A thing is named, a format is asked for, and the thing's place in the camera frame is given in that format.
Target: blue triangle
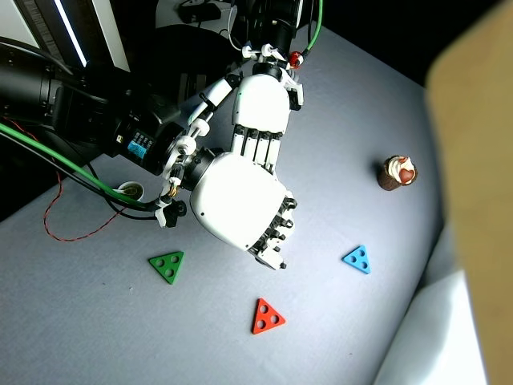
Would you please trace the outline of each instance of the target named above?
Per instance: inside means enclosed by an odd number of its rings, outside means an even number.
[[[347,254],[342,260],[365,274],[370,273],[369,259],[367,258],[367,250],[364,245]]]

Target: red triangle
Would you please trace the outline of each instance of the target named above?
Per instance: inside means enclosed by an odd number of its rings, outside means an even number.
[[[263,298],[258,298],[255,312],[255,322],[253,323],[253,334],[259,334],[273,327],[283,325],[285,318],[275,311]]]

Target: beige blurry object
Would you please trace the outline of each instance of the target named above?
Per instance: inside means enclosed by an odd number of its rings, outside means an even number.
[[[491,384],[513,378],[513,2],[494,9],[433,65],[447,211],[469,281]]]

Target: fluorescent light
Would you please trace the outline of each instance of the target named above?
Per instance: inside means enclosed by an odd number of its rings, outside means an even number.
[[[73,28],[71,28],[70,20],[67,18],[66,12],[63,8],[63,4],[61,3],[61,0],[54,0],[54,3],[57,6],[57,9],[59,10],[61,19],[63,20],[64,25],[66,26],[67,33],[70,35],[71,41],[73,42],[73,46],[75,47],[77,54],[79,54],[80,61],[82,62],[82,65],[85,67],[87,64],[86,57],[83,55],[82,48],[80,48],[79,41],[75,36]]]

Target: whipped cream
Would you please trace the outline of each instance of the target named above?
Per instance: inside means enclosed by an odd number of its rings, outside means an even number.
[[[400,184],[410,184],[415,179],[415,167],[408,156],[394,156],[388,162],[387,171]]]

